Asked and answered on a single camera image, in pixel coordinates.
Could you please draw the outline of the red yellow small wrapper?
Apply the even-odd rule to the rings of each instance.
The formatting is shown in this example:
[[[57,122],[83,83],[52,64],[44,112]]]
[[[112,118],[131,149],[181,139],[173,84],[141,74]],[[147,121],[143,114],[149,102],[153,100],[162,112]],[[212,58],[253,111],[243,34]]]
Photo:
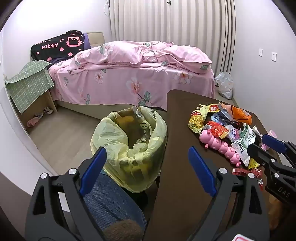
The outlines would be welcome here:
[[[256,178],[258,184],[262,187],[263,180],[262,180],[262,173],[263,171],[257,168],[252,168],[251,170],[241,169],[241,168],[233,168],[232,174],[236,176],[248,176],[251,178]]]

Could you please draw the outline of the red orange snack wrapper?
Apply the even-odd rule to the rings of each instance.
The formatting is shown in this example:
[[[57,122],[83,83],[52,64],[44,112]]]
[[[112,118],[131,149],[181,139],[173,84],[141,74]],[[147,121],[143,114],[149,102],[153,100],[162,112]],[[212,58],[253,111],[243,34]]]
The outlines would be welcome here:
[[[227,129],[225,126],[214,121],[208,121],[203,126],[202,130],[210,130],[212,136],[219,138],[221,140],[227,137],[228,133],[230,132],[230,130]]]

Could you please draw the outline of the orange snack bag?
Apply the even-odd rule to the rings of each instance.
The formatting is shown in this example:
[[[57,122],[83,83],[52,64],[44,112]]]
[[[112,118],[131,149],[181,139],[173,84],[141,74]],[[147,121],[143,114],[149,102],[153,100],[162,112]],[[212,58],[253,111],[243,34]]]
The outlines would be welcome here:
[[[252,116],[244,109],[237,108],[236,106],[219,103],[218,108],[230,121],[236,121],[239,123],[252,124]]]

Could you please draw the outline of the yellow noodle packet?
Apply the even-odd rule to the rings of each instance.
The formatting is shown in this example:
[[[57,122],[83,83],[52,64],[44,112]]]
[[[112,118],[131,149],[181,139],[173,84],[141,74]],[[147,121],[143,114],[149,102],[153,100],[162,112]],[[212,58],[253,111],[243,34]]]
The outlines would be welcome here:
[[[199,106],[191,113],[188,127],[192,132],[197,134],[201,133],[209,109],[209,105],[199,104]]]

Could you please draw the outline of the white green paper packet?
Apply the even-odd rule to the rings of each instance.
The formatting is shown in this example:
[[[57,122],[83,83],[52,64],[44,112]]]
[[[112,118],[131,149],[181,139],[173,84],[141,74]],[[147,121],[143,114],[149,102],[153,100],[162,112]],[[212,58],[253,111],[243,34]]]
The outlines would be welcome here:
[[[248,156],[247,148],[249,145],[255,143],[256,135],[249,125],[246,125],[241,132],[239,138],[231,145],[240,156],[245,167],[248,167],[250,156]]]

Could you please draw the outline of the yellow-lined trash bin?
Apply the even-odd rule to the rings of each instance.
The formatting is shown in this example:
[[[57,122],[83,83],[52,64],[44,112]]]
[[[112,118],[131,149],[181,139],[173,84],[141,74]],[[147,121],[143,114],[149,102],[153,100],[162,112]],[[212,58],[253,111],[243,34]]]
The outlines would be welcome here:
[[[104,117],[90,141],[92,153],[107,152],[103,170],[133,193],[148,189],[160,175],[167,143],[167,125],[148,107],[133,106]]]

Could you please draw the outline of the pink cylindrical bottle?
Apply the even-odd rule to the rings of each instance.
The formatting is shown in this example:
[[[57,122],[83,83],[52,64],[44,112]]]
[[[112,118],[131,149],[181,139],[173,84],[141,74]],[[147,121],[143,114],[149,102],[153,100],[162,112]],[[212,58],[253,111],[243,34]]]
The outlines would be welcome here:
[[[277,147],[278,140],[277,135],[273,130],[270,130],[267,134],[262,136],[262,145],[261,148],[265,151],[269,150],[270,148]]]

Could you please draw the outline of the pink caterpillar toy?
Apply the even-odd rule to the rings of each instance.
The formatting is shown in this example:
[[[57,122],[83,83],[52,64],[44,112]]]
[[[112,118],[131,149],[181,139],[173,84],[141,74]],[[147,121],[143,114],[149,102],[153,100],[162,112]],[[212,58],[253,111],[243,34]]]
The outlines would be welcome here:
[[[235,149],[229,146],[226,142],[214,137],[210,130],[201,131],[199,140],[205,145],[205,149],[211,148],[218,151],[229,159],[230,163],[237,168],[241,165],[240,156],[236,153]]]

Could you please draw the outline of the white sneaker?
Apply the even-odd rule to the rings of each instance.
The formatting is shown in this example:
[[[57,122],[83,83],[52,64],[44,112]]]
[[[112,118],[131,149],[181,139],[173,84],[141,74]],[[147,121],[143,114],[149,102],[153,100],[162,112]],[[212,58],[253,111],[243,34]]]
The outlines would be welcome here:
[[[43,112],[44,112],[45,114],[50,115],[50,114],[52,114],[54,111],[53,111],[53,109],[51,109],[51,108],[49,108],[49,107],[46,107],[46,108],[44,108]]]

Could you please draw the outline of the wooden nightstand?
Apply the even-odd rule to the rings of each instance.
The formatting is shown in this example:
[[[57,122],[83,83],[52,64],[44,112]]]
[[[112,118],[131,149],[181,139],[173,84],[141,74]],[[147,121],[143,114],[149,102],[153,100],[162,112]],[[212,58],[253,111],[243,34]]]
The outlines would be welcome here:
[[[14,111],[16,112],[16,116],[18,117],[19,121],[21,122],[27,133],[30,133],[34,128],[34,126],[29,128],[27,126],[27,122],[32,119],[34,115],[40,114],[44,110],[44,108],[49,107],[53,110],[53,112],[57,113],[56,105],[52,99],[49,90],[43,93],[38,99],[36,99],[22,114],[20,114],[11,97],[10,101],[14,108]]]

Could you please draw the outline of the pink slipper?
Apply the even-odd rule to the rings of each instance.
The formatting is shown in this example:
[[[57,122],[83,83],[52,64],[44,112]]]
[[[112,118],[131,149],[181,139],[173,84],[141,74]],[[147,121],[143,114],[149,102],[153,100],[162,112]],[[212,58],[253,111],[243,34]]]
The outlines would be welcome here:
[[[44,115],[43,112],[39,113],[39,114],[35,114],[32,119],[27,121],[27,127],[31,128],[31,127],[35,126],[40,121],[40,119],[43,117],[43,115]]]

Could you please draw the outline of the white plastic bag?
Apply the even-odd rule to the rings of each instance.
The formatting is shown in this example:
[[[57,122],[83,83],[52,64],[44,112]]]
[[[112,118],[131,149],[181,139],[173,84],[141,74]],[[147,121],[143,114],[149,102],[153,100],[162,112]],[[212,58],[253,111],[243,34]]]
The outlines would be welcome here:
[[[231,100],[233,97],[233,78],[228,72],[222,72],[215,77],[215,85],[218,93],[225,99]]]

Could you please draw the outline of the bed with pink sheet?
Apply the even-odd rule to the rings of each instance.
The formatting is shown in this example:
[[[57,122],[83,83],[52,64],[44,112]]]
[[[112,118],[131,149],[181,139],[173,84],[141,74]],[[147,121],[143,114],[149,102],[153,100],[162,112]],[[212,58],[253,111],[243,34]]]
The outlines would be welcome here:
[[[112,111],[131,106],[167,109],[167,93],[178,89],[214,97],[214,73],[205,74],[175,68],[111,68],[70,74],[72,58],[49,68],[55,84],[51,95],[58,105],[101,119]]]

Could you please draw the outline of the green checked cloth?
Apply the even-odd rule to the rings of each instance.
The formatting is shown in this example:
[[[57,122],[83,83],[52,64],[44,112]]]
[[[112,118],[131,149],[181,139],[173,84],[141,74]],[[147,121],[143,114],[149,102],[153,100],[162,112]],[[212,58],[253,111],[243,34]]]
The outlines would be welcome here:
[[[19,113],[24,113],[34,101],[54,86],[47,69],[49,65],[44,60],[30,61],[18,74],[5,80],[9,96]]]

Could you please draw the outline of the pink floral duvet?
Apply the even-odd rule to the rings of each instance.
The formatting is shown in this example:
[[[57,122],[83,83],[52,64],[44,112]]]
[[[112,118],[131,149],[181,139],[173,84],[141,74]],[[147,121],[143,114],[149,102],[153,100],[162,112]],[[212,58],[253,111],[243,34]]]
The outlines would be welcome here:
[[[113,41],[78,53],[68,65],[68,72],[111,68],[170,67],[205,74],[212,61],[199,48],[162,41]]]

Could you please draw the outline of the black Hello Kitty pillow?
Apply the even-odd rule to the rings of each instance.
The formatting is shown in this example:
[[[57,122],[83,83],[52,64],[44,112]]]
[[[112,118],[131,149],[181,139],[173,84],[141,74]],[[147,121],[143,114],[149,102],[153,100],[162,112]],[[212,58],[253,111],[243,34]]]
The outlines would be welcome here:
[[[85,35],[80,31],[68,31],[44,40],[31,47],[31,58],[51,62],[55,59],[74,57],[84,50]]]

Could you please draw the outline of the beige headboard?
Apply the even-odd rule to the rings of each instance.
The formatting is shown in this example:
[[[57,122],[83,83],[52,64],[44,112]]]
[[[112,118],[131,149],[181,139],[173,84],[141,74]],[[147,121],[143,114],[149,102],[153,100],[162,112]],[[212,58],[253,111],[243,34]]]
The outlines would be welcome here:
[[[87,47],[91,48],[98,47],[106,43],[102,32],[85,33],[85,38]]]

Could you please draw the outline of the white striped curtain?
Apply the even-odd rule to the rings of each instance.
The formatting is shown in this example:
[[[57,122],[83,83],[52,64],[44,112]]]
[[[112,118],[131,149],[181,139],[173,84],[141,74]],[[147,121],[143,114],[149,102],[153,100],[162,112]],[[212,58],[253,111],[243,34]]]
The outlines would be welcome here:
[[[119,0],[108,4],[113,39],[195,46],[213,62],[215,75],[231,71],[236,37],[234,0]]]

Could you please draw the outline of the wall switch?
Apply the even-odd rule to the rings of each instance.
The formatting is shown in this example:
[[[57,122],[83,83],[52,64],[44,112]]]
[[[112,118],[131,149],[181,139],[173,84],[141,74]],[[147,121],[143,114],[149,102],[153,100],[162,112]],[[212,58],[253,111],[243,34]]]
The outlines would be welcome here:
[[[271,56],[271,60],[276,62],[277,59],[277,53],[276,52],[272,52],[272,56]]]
[[[259,49],[258,55],[259,55],[259,57],[262,57],[263,56],[263,50],[262,49]]]

